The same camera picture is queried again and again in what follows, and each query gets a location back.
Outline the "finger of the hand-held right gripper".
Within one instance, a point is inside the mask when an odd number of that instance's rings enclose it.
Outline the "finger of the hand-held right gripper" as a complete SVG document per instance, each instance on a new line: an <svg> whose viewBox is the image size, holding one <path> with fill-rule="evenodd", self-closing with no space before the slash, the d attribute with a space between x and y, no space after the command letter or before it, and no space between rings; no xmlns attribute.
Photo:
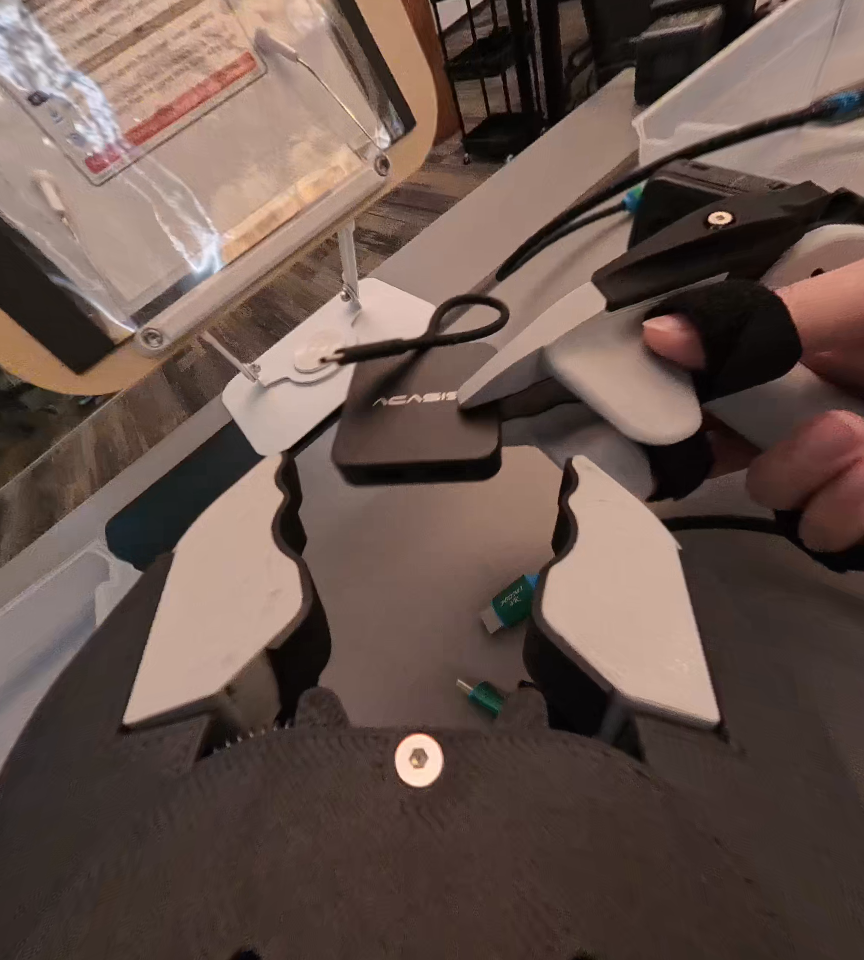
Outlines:
<svg viewBox="0 0 864 960"><path fill-rule="evenodd" d="M581 455L643 501L654 491L645 452L592 411L546 411L507 420L502 444L540 450L561 469Z"/></svg>
<svg viewBox="0 0 864 960"><path fill-rule="evenodd" d="M457 390L463 412L515 399L513 412L541 412L558 388L594 412L650 410L650 352L641 325L645 298L607 308L588 282L535 318Z"/></svg>

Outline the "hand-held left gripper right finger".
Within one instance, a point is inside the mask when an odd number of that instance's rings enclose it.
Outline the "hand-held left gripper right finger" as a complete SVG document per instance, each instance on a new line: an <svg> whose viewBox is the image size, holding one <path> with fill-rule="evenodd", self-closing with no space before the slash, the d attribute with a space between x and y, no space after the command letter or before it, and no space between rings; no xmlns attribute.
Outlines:
<svg viewBox="0 0 864 960"><path fill-rule="evenodd" d="M721 709L674 535L586 457L566 464L523 644L553 725L619 743L640 716L715 731Z"/></svg>

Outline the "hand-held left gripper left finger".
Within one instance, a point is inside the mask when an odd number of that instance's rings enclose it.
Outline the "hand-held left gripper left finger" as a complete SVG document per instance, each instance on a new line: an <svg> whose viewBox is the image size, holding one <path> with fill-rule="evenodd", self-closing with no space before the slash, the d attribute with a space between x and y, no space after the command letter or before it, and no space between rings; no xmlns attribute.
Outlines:
<svg viewBox="0 0 864 960"><path fill-rule="evenodd" d="M182 535L126 703L127 730L197 716L221 732L294 723L332 650L303 555L301 506L294 459L274 454Z"/></svg>

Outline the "black square adapter box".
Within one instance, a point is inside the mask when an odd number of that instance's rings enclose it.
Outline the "black square adapter box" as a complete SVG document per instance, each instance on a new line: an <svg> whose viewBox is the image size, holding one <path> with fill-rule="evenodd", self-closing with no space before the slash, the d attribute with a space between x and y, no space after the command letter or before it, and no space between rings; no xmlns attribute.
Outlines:
<svg viewBox="0 0 864 960"><path fill-rule="evenodd" d="M496 353L469 342L355 365L331 460L355 486L485 481L501 468L492 407L462 412L458 390Z"/></svg>

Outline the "clear plastic organizer bin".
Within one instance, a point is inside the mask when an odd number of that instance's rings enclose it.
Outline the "clear plastic organizer bin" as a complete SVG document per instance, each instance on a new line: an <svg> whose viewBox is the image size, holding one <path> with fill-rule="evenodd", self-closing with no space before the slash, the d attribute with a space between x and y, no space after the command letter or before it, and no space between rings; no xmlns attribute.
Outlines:
<svg viewBox="0 0 864 960"><path fill-rule="evenodd" d="M692 181L745 186L813 182L864 196L864 2L788 2L645 108L633 122L639 163L668 161L687 146L807 108L853 100L842 114L770 133L693 161L686 185L643 198L632 236L671 221L665 207L689 210Z"/></svg>

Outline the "person's right hand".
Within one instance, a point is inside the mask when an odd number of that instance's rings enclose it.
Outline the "person's right hand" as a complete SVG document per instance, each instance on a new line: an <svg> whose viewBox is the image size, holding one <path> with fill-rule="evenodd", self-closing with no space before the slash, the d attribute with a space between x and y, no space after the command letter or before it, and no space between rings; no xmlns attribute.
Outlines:
<svg viewBox="0 0 864 960"><path fill-rule="evenodd" d="M778 291L794 320L802 361L819 378L864 400L864 259ZM798 536L820 553L864 541L864 418L832 411L768 448L709 416L713 475L746 470L749 497L799 512Z"/></svg>

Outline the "dark desk pad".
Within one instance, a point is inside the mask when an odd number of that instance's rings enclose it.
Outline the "dark desk pad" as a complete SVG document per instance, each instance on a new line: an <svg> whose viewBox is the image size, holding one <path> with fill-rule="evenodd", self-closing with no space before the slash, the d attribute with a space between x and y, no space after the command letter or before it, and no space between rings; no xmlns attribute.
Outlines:
<svg viewBox="0 0 864 960"><path fill-rule="evenodd" d="M263 456L232 422L206 439L105 524L111 555L144 571Z"/></svg>

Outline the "black power adapter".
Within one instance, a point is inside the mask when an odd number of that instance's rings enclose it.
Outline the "black power adapter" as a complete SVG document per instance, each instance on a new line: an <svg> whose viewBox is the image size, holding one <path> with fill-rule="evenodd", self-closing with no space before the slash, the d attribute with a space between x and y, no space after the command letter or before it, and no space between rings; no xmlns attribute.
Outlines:
<svg viewBox="0 0 864 960"><path fill-rule="evenodd" d="M634 101L646 107L686 79L721 48L723 4L661 1L633 42Z"/></svg>

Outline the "white sign stand base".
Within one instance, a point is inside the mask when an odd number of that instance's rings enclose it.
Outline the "white sign stand base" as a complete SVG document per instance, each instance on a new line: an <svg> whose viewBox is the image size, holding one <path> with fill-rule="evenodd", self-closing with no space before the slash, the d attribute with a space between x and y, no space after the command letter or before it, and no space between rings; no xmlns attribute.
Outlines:
<svg viewBox="0 0 864 960"><path fill-rule="evenodd" d="M423 333L434 307L374 278L360 279L354 224L338 231L342 290L255 361L241 364L222 404L260 455L293 449L345 401L354 366L336 350Z"/></svg>

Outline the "instruction sign on wooden board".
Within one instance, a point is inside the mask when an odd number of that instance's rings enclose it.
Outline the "instruction sign on wooden board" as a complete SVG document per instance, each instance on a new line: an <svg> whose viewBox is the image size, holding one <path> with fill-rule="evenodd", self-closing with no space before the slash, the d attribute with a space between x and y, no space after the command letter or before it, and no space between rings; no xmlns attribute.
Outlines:
<svg viewBox="0 0 864 960"><path fill-rule="evenodd" d="M131 386L426 158L406 2L0 2L0 370Z"/></svg>

